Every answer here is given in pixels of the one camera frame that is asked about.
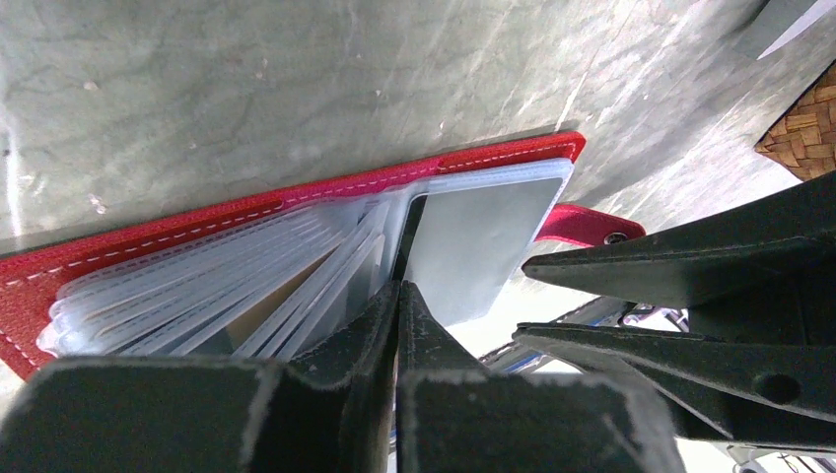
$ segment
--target red card holder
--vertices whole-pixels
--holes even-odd
[[[58,289],[93,271],[205,237],[306,201],[380,192],[418,178],[530,163],[573,162],[586,140],[575,132],[446,153],[404,165],[265,192],[0,261],[0,359],[23,378],[53,359],[35,338]],[[559,238],[551,227],[545,237]]]

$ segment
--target gray concrete surface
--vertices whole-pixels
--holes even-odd
[[[70,3],[0,3],[0,253],[555,129],[565,200],[658,231],[793,185],[751,148],[836,58],[834,12],[735,52],[754,0]],[[518,274],[453,332],[586,297]]]

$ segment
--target woven basket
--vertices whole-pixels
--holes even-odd
[[[755,146],[801,180],[836,170],[836,63]]]

